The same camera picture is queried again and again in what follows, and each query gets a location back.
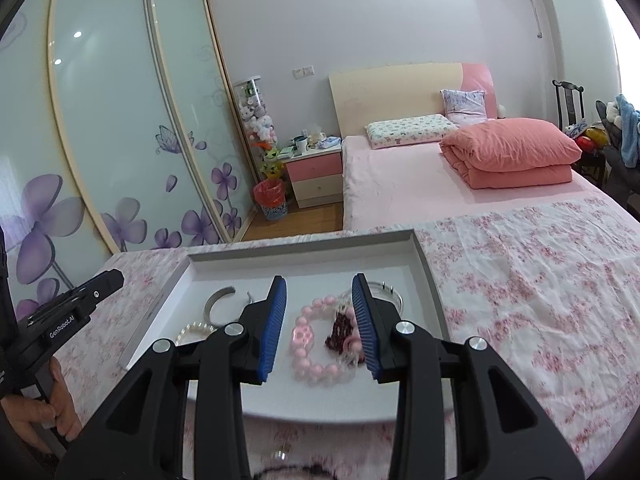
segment wooden floor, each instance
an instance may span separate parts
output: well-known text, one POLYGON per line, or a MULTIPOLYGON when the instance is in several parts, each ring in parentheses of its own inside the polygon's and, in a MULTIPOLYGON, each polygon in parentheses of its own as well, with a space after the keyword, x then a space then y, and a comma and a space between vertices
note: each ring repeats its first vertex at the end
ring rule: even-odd
POLYGON ((258 211, 242 241, 342 230, 342 202, 299 209, 293 200, 288 207, 289 213, 273 222, 268 221, 262 211, 258 211))

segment floral tablecloth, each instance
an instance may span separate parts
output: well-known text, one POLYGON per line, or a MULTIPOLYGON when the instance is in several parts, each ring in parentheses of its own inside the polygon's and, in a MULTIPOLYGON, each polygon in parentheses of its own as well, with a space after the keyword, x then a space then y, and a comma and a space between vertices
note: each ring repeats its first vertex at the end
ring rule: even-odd
MULTIPOLYGON (((536 396, 589 475, 640 404, 640 224, 594 193, 412 228, 434 275, 453 341, 484 336, 536 396)), ((58 353, 82 421, 124 375, 118 365, 122 350, 187 251, 354 235, 343 231, 114 256, 105 268, 120 269, 127 285, 103 301, 92 322, 58 353)), ((193 406, 189 410, 188 429, 193 406)), ((452 442, 452 421, 447 420, 447 442, 452 442)), ((246 418, 245 425, 252 471, 286 449, 287 460, 321 463, 340 480, 387 476, 392 424, 306 426, 246 418)), ((189 437, 185 447, 189 477, 189 437)), ((450 476, 453 463, 449 453, 450 476)))

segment black cord bracelet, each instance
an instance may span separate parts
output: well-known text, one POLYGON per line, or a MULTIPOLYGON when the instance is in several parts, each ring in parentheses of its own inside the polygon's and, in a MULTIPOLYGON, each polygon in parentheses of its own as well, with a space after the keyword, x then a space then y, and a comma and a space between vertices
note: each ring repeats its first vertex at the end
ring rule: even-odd
POLYGON ((254 480, 262 480, 262 478, 268 473, 275 473, 278 471, 299 471, 301 473, 309 473, 321 478, 329 478, 330 480, 338 480, 338 477, 322 468, 320 464, 308 465, 281 465, 277 467, 270 467, 256 473, 253 477, 254 480))

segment frosted glass door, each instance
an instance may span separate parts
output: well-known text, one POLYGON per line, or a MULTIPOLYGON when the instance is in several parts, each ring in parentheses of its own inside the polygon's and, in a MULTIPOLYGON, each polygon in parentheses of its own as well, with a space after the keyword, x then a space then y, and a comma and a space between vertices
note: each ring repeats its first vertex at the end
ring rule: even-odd
POLYGON ((73 155, 119 248, 218 243, 162 95, 144 0, 58 0, 53 59, 73 155))
POLYGON ((164 62, 196 161, 231 238, 254 204, 245 161, 214 51, 204 0, 154 0, 164 62))
POLYGON ((50 0, 25 0, 0 40, 0 224, 18 317, 88 280, 111 253, 66 164, 47 82, 50 0))

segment ribbed blue pad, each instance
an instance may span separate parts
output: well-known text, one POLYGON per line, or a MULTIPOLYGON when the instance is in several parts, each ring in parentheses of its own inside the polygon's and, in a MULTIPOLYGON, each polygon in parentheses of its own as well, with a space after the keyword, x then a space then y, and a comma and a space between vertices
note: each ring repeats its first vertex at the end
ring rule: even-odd
POLYGON ((287 307, 287 284, 281 280, 276 291, 276 296, 271 304, 271 313, 264 327, 260 339, 260 360, 258 361, 258 378, 266 381, 267 376, 273 370, 273 362, 276 359, 280 329, 284 319, 284 311, 287 307))
POLYGON ((373 327, 369 305, 364 298, 364 291, 360 285, 358 277, 355 276, 351 283, 351 301, 356 312, 356 321, 360 339, 362 339, 362 349, 364 350, 364 360, 367 368, 374 379, 378 378, 380 372, 380 360, 378 359, 378 334, 373 327))

